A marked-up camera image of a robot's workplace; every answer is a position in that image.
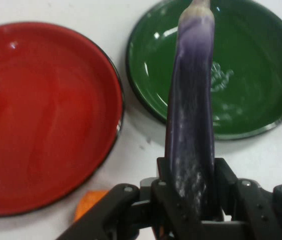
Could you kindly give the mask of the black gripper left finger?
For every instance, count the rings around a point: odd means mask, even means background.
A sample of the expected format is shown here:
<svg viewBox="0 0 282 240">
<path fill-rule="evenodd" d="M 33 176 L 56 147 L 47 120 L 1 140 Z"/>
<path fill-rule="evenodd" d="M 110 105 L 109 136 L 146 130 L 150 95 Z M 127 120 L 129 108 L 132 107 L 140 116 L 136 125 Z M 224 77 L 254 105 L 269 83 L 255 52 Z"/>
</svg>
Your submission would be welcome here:
<svg viewBox="0 0 282 240">
<path fill-rule="evenodd" d="M 118 184 L 58 238 L 60 240 L 134 240 L 152 228 L 158 240 L 199 240 L 195 220 L 173 185 L 168 161 L 157 160 L 159 177 L 143 186 Z"/>
</svg>

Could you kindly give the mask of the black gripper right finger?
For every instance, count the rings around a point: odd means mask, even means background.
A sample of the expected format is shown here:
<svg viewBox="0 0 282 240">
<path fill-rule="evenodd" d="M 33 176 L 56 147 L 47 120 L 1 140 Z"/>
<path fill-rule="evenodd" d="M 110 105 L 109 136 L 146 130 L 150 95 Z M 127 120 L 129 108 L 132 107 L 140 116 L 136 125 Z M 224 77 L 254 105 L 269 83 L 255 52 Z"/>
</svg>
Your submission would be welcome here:
<svg viewBox="0 0 282 240">
<path fill-rule="evenodd" d="M 221 208 L 244 239 L 282 240 L 282 184 L 266 191 L 254 180 L 237 178 L 222 158 L 215 160 L 215 180 Z"/>
</svg>

